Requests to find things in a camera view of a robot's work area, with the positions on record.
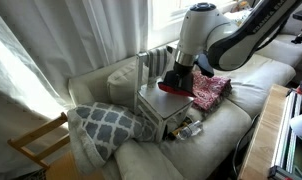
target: sheer curtain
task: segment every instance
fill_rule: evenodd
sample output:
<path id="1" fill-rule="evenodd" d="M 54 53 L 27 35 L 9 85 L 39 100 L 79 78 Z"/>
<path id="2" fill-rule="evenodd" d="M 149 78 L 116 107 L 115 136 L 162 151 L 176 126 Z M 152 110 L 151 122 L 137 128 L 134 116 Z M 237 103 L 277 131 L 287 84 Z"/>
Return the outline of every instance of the sheer curtain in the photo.
<path id="1" fill-rule="evenodd" d="M 0 15 L 67 108 L 70 77 L 146 48 L 147 12 L 147 0 L 0 0 Z"/>
<path id="2" fill-rule="evenodd" d="M 72 107 L 70 77 L 145 50 L 147 0 L 0 0 L 0 15 L 0 179 L 12 179 L 39 167 L 6 141 Z"/>

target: white couch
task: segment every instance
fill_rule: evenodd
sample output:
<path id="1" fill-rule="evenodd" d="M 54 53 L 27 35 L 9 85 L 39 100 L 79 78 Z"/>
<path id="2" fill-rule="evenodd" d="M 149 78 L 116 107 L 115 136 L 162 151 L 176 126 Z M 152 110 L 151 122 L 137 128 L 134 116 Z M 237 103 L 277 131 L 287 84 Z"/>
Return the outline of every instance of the white couch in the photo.
<path id="1" fill-rule="evenodd" d="M 248 130 L 252 118 L 261 111 L 271 85 L 286 85 L 295 76 L 294 66 L 302 59 L 302 49 L 279 41 L 272 42 L 269 47 L 254 54 L 247 64 L 235 71 L 215 71 L 217 76 L 231 78 L 233 89 L 220 107 L 203 121 L 203 133 L 185 141 L 159 144 L 129 140 L 103 167 L 105 178 L 206 179 Z M 69 92 L 74 104 L 93 101 L 117 104 L 109 96 L 108 77 L 135 59 L 130 57 L 71 78 Z M 202 118 L 201 113 L 192 108 L 188 115 Z"/>
<path id="2" fill-rule="evenodd" d="M 302 4 L 292 14 L 301 10 Z M 288 44 L 295 45 L 291 41 L 294 40 L 297 35 L 300 34 L 302 29 L 302 21 L 294 19 L 292 17 L 292 14 L 290 15 L 290 18 L 288 19 L 286 25 L 284 26 L 283 30 L 280 32 L 276 39 Z M 296 44 L 295 46 L 302 48 L 302 43 Z M 302 80 L 302 60 L 297 64 L 295 70 L 296 76 L 294 77 L 293 81 L 299 83 Z"/>

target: cable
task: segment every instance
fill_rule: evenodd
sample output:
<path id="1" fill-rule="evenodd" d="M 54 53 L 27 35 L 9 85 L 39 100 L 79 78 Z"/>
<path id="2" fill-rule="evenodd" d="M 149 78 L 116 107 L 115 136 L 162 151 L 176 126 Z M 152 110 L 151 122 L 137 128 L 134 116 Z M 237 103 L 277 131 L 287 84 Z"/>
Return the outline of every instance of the cable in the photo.
<path id="1" fill-rule="evenodd" d="M 237 169 L 236 169 L 235 160 L 236 160 L 236 157 L 237 157 L 237 153 L 238 153 L 240 144 L 241 144 L 242 140 L 249 134 L 249 132 L 251 131 L 251 129 L 255 126 L 255 124 L 256 124 L 256 119 L 258 119 L 259 116 L 260 116 L 260 114 L 257 114 L 257 115 L 253 118 L 250 128 L 249 128 L 249 129 L 247 130 L 247 132 L 241 137 L 241 139 L 238 141 L 237 146 L 236 146 L 236 148 L 235 148 L 235 152 L 234 152 L 233 157 L 232 157 L 232 169 L 233 169 L 234 174 L 235 174 L 236 177 L 238 177 L 238 171 L 237 171 Z"/>
<path id="2" fill-rule="evenodd" d="M 252 2 L 252 8 L 254 8 L 255 0 Z"/>

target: fabric fold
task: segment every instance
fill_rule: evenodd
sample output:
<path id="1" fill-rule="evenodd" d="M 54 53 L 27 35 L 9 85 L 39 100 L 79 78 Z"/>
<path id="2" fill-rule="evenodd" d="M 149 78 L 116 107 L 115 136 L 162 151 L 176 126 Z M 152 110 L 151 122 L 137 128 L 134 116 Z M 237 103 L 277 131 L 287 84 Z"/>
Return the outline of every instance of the fabric fold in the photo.
<path id="1" fill-rule="evenodd" d="M 192 107 L 206 117 L 215 111 L 222 100 L 231 94 L 231 79 L 222 76 L 209 78 L 200 71 L 193 72 L 193 94 L 196 96 Z"/>

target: chair backrest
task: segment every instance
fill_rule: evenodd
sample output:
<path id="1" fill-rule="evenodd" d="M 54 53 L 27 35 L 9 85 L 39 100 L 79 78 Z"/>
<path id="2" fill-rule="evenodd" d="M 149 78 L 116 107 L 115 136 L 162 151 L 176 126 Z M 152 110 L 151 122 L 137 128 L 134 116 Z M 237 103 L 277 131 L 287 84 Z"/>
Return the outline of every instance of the chair backrest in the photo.
<path id="1" fill-rule="evenodd" d="M 136 90 L 139 90 L 142 84 L 143 66 L 148 67 L 149 75 L 147 85 L 154 87 L 157 79 L 165 73 L 169 62 L 168 51 L 166 46 L 155 48 L 146 52 L 141 52 L 136 55 Z"/>
<path id="2" fill-rule="evenodd" d="M 68 144 L 70 142 L 69 134 L 66 134 L 62 138 L 60 138 L 57 142 L 53 145 L 49 146 L 48 148 L 44 149 L 39 154 L 35 154 L 26 145 L 30 144 L 31 142 L 35 141 L 36 139 L 42 137 L 43 135 L 51 132 L 52 130 L 58 128 L 65 122 L 67 122 L 68 118 L 65 113 L 61 113 L 61 115 L 53 121 L 43 124 L 39 128 L 27 132 L 26 134 L 20 136 L 16 139 L 9 139 L 8 144 L 12 146 L 14 149 L 18 150 L 29 159 L 34 161 L 35 163 L 42 166 L 44 169 L 48 169 L 49 165 L 43 159 L 60 149 L 62 146 Z"/>

